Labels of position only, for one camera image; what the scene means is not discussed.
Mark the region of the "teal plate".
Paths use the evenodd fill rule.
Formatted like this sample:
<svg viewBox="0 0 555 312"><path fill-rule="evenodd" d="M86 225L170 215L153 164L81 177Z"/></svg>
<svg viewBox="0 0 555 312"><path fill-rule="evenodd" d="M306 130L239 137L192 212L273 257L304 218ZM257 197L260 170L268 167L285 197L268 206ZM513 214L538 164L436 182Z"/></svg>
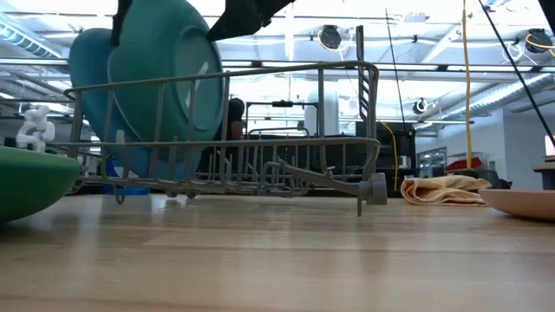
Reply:
<svg viewBox="0 0 555 312"><path fill-rule="evenodd" d="M186 0L133 0L109 79L129 126L142 141L210 141L222 121L224 83L209 27Z"/></svg>

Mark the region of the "dark green plate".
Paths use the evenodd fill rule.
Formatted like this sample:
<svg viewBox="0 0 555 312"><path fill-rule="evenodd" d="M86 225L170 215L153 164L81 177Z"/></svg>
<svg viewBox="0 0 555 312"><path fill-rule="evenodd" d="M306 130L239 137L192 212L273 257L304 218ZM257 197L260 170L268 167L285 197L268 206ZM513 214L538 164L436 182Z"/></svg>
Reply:
<svg viewBox="0 0 555 312"><path fill-rule="evenodd" d="M42 211L80 176L75 159L0 146L0 224Z"/></svg>

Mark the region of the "pink plate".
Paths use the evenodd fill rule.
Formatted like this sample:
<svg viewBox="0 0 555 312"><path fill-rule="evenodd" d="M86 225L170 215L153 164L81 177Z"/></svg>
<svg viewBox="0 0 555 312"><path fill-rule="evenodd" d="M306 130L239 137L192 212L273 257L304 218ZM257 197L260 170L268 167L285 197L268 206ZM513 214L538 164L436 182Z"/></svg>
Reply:
<svg viewBox="0 0 555 312"><path fill-rule="evenodd" d="M479 195L492 208L506 214L555 221L555 191L482 189Z"/></svg>

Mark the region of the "person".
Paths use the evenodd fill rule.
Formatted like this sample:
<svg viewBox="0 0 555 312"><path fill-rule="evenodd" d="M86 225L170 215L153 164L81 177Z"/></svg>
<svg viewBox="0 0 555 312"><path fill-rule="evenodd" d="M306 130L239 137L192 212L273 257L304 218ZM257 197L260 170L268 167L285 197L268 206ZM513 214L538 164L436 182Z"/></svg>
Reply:
<svg viewBox="0 0 555 312"><path fill-rule="evenodd" d="M242 117L245 112L245 104L239 98L231 98L228 103L226 140L241 140L243 137L243 121ZM199 172L208 172L209 159L213 155L213 146L206 147L203 150L199 162Z"/></svg>

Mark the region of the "yellow checked dish towel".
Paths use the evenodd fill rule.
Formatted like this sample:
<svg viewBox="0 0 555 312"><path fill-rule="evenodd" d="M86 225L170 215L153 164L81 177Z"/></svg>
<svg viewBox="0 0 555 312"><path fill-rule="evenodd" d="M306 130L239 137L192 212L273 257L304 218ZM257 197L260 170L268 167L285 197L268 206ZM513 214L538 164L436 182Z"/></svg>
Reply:
<svg viewBox="0 0 555 312"><path fill-rule="evenodd" d="M478 190L492 185L485 179L464 175L405 179L402 197L412 205L486 206Z"/></svg>

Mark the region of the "red storage bin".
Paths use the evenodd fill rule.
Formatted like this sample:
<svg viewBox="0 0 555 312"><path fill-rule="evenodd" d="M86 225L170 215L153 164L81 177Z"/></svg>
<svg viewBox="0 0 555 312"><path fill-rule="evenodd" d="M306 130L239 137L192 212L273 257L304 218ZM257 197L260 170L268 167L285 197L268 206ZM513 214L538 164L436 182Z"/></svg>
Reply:
<svg viewBox="0 0 555 312"><path fill-rule="evenodd" d="M447 165L446 171L453 172L453 171L459 171L459 170L474 169L474 168L479 168L482 165L483 165L483 162L478 157L472 157L470 159L470 163L467 163L466 159L459 159Z"/></svg>

